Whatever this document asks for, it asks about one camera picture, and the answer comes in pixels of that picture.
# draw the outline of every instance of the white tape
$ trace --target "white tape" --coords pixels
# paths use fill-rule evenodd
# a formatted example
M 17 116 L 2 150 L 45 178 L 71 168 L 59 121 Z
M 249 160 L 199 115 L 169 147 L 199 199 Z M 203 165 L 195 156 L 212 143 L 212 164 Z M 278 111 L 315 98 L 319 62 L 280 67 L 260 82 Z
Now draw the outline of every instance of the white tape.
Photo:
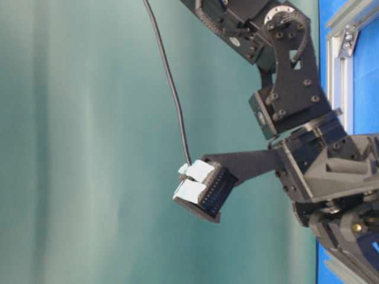
M 203 185 L 200 182 L 193 182 L 186 179 L 179 185 L 173 198 L 180 197 L 181 199 L 197 204 L 198 196 L 205 188 L 206 185 Z
M 187 176 L 194 178 L 198 182 L 203 182 L 207 175 L 214 170 L 214 166 L 197 160 L 185 172 Z
M 178 170 L 178 173 L 180 173 L 181 175 L 184 175 L 187 169 L 188 169 L 188 165 L 187 163 L 185 163 L 183 166 L 180 167 L 180 169 Z

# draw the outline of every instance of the metal frame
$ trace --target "metal frame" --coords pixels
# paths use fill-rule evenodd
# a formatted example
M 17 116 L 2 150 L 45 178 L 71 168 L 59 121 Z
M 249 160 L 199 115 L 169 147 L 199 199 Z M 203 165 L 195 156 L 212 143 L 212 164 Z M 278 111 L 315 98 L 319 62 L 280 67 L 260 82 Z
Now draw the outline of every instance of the metal frame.
M 327 97 L 341 108 L 345 130 L 354 132 L 354 48 L 359 31 L 379 17 L 379 0 L 350 0 L 327 27 Z

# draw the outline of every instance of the gray metal part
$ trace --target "gray metal part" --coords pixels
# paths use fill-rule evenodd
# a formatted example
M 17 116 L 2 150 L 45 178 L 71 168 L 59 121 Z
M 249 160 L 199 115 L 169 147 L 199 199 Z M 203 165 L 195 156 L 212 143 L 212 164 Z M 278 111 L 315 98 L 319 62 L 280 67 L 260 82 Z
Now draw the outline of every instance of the gray metal part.
M 339 150 L 324 149 L 304 178 L 311 202 L 337 199 L 379 189 L 377 143 L 374 135 L 352 135 Z
M 344 213 L 341 219 L 315 212 L 310 228 L 330 254 L 367 283 L 376 284 L 379 283 L 379 253 L 372 242 L 379 241 L 379 235 L 367 230 L 356 233 L 352 229 L 356 222 L 362 223 L 361 216 L 371 209 L 371 204 L 362 204 Z

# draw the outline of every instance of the blue panel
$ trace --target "blue panel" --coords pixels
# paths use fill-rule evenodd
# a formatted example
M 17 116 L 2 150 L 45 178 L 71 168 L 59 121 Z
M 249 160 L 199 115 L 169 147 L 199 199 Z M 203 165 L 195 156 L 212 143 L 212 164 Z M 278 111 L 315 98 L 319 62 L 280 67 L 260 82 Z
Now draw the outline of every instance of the blue panel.
M 354 131 L 379 132 L 379 20 L 361 31 L 354 54 Z
M 326 28 L 327 21 L 338 11 L 346 0 L 320 0 L 320 78 L 321 83 L 326 90 L 327 82 L 327 62 L 326 62 L 326 36 L 329 30 Z M 318 283 L 319 284 L 342 284 L 342 282 L 326 267 L 325 261 L 329 259 L 325 249 L 319 246 L 318 259 Z

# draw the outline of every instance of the round servo horn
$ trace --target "round servo horn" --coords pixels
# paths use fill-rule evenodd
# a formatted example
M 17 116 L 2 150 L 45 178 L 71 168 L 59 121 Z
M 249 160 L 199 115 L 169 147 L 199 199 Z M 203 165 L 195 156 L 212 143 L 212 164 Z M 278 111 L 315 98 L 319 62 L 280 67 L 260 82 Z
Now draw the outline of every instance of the round servo horn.
M 295 11 L 295 9 L 292 8 L 292 7 L 290 7 L 290 6 L 285 6 L 285 5 L 277 6 L 277 7 L 273 8 L 273 9 L 271 9 L 269 13 L 267 13 L 267 15 L 265 17 L 265 24 L 267 24 L 269 21 L 271 21 L 272 18 L 277 13 L 280 13 L 280 12 L 292 13 L 293 11 Z

